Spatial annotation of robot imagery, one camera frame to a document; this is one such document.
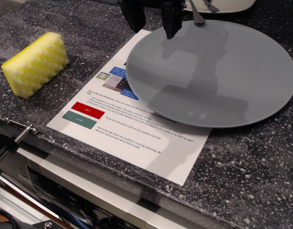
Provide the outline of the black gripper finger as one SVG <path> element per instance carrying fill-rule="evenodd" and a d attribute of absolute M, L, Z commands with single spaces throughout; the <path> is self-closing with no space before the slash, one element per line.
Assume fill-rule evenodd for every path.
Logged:
<path fill-rule="evenodd" d="M 183 0 L 164 0 L 161 6 L 163 28 L 167 39 L 172 39 L 182 28 Z"/>
<path fill-rule="evenodd" d="M 132 31 L 138 33 L 146 24 L 142 2 L 140 0 L 120 0 L 119 5 Z"/>

